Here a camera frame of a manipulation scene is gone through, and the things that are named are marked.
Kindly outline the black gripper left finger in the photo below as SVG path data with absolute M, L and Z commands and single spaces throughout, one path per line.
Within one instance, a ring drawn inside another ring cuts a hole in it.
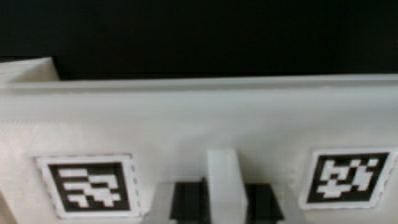
M 175 224 L 209 224 L 207 181 L 177 182 L 168 219 Z

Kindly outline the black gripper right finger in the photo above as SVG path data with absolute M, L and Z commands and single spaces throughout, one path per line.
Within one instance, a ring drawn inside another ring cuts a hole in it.
M 277 224 L 284 220 L 284 215 L 270 185 L 246 184 L 245 193 L 248 199 L 245 224 Z

